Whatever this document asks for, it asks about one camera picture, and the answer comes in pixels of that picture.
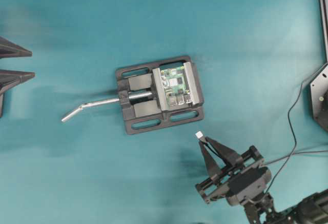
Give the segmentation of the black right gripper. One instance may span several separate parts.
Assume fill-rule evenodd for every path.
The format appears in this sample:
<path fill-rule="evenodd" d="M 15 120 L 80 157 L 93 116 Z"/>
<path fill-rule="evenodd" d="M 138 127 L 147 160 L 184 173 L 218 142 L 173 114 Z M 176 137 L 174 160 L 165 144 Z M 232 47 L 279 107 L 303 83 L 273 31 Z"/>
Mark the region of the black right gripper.
<path fill-rule="evenodd" d="M 225 198 L 231 206 L 245 205 L 258 201 L 272 178 L 268 167 L 263 166 L 264 158 L 255 146 L 250 146 L 243 154 L 206 137 L 226 166 L 220 168 L 207 151 L 205 144 L 199 141 L 209 177 L 196 184 L 195 188 L 202 199 L 209 204 Z"/>

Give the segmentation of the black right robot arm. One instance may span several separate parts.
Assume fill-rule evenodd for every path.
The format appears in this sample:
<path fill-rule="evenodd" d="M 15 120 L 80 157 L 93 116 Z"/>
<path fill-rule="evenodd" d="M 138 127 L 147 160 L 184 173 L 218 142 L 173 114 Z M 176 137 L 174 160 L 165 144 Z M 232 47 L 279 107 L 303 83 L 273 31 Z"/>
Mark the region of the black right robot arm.
<path fill-rule="evenodd" d="M 249 223 L 261 223 L 262 214 L 264 223 L 327 223 L 327 191 L 277 212 L 273 197 L 265 193 L 271 172 L 254 146 L 238 154 L 201 132 L 196 137 L 209 175 L 195 186 L 205 203 L 224 198 L 231 206 L 241 205 Z"/>

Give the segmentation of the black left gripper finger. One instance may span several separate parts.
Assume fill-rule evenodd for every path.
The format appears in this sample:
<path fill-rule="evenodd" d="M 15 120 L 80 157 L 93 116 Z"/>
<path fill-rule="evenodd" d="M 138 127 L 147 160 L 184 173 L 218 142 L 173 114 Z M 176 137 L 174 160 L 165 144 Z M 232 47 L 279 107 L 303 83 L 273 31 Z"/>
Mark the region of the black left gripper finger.
<path fill-rule="evenodd" d="M 0 38 L 1 57 L 31 57 L 32 52 L 9 40 Z"/>
<path fill-rule="evenodd" d="M 34 72 L 1 70 L 1 97 L 7 90 L 27 82 L 34 77 Z"/>

